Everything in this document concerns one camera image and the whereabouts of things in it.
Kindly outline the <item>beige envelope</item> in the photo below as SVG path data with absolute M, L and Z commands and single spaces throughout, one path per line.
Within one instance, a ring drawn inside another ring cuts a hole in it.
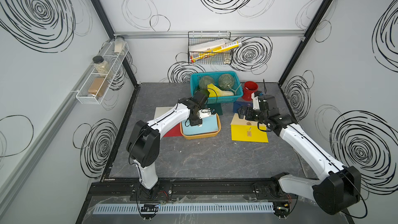
M 244 126 L 257 126 L 257 122 L 256 121 L 249 121 L 246 120 L 245 118 L 240 119 L 238 113 L 235 113 L 232 121 L 231 121 L 231 125 L 244 125 Z

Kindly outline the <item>yellow envelope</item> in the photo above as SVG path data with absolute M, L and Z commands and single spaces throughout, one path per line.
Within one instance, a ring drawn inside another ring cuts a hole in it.
M 231 125 L 231 139 L 239 142 L 268 143 L 268 135 L 266 126 L 254 125 Z

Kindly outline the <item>light blue envelope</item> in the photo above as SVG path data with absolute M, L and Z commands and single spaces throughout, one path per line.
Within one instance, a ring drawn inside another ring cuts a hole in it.
M 193 136 L 218 131 L 217 115 L 213 115 L 202 120 L 202 124 L 191 125 L 190 120 L 181 122 L 182 134 Z

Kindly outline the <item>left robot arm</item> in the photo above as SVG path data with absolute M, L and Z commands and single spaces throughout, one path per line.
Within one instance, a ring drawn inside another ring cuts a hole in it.
M 167 132 L 183 121 L 189 121 L 196 126 L 203 123 L 203 119 L 212 115 L 211 110 L 204 105 L 210 93 L 200 89 L 194 96 L 179 99 L 174 107 L 158 118 L 144 122 L 139 120 L 131 133 L 126 150 L 129 161 L 137 166 L 140 183 L 151 190 L 158 183 L 155 161 L 160 153 L 160 141 Z

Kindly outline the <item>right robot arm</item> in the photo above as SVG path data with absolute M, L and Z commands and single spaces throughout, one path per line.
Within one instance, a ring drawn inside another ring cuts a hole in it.
M 282 114 L 273 96 L 253 93 L 251 107 L 237 110 L 239 119 L 264 124 L 287 142 L 316 173 L 316 179 L 280 173 L 271 178 L 275 197 L 293 194 L 314 201 L 327 214 L 337 214 L 361 201 L 361 173 L 347 167 L 321 148 L 290 114 Z

